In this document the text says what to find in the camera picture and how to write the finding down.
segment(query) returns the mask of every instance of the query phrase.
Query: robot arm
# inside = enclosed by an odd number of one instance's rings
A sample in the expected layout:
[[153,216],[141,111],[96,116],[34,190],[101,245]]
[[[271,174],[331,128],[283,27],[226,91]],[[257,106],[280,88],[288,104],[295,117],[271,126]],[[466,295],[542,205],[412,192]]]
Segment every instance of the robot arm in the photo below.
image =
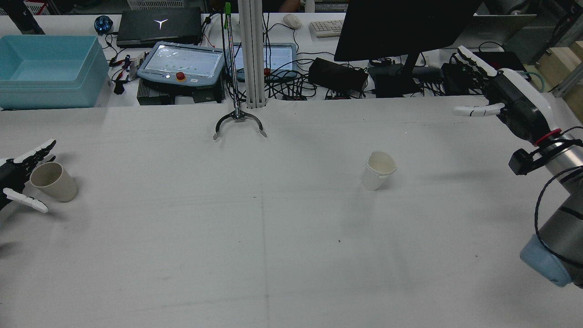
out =
[[470,63],[484,77],[489,105],[456,107],[454,115],[496,115],[514,135],[537,147],[530,153],[517,150],[509,162],[512,171],[527,175],[545,166],[554,175],[552,180],[558,179],[571,194],[536,228],[521,259],[558,286],[573,282],[583,288],[583,142],[561,133],[549,103],[520,74],[506,68],[496,71],[464,47],[458,48],[456,58]]
[[22,191],[38,164],[55,159],[55,156],[49,153],[56,143],[55,139],[51,139],[22,156],[0,160],[2,163],[0,166],[0,210],[10,202],[17,201],[42,213],[48,212],[43,202],[22,194]]

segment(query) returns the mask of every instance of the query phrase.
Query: white paper cup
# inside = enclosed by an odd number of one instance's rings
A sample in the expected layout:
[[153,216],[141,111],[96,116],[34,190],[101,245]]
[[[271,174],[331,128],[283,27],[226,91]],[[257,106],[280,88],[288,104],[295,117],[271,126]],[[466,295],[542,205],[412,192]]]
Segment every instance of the white paper cup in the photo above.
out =
[[77,195],[77,184],[61,164],[55,162],[34,169],[30,184],[58,201],[70,201]]
[[373,152],[366,162],[363,186],[366,190],[376,190],[387,177],[397,170],[397,165],[387,153]]

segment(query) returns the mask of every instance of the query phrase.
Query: keyboard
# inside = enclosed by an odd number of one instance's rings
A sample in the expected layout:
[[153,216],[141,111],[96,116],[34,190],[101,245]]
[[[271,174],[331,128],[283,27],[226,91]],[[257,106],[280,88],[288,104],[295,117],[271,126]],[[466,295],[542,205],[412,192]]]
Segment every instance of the keyboard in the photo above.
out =
[[312,33],[312,35],[315,35],[316,37],[340,36],[343,24],[344,24],[343,19],[311,22],[310,32]]

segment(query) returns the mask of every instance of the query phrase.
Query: logo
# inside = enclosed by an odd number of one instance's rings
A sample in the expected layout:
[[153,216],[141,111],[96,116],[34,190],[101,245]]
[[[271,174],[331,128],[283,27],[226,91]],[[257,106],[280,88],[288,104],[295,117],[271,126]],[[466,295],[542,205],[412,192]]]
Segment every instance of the logo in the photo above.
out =
[[160,24],[160,30],[162,29],[162,23],[164,23],[165,21],[167,21],[168,19],[164,19],[164,20],[154,20],[154,22]]

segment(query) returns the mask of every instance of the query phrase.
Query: power adapter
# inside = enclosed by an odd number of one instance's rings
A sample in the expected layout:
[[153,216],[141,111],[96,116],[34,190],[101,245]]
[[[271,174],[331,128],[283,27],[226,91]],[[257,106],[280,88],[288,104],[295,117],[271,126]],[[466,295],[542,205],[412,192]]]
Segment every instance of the power adapter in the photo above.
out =
[[351,94],[361,93],[368,79],[368,73],[316,58],[309,69],[308,81],[332,91]]

